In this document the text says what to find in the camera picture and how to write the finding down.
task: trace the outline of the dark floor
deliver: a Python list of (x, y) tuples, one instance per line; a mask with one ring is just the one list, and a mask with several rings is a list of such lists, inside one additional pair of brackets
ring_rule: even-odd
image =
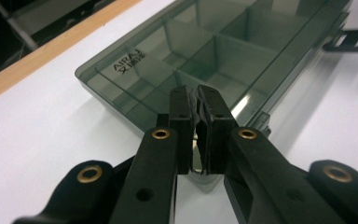
[[(3, 7), (9, 12), (14, 12), (36, 0), (0, 0)], [(63, 33), (78, 22), (86, 19), (95, 11), (101, 9), (113, 0), (89, 0), (89, 4), (77, 8), (68, 15), (52, 23), (42, 31), (32, 35), (32, 39), (42, 46), (55, 36)], [(31, 51), (27, 49), (17, 33), (8, 25), (0, 14), (0, 71), (23, 58)]]

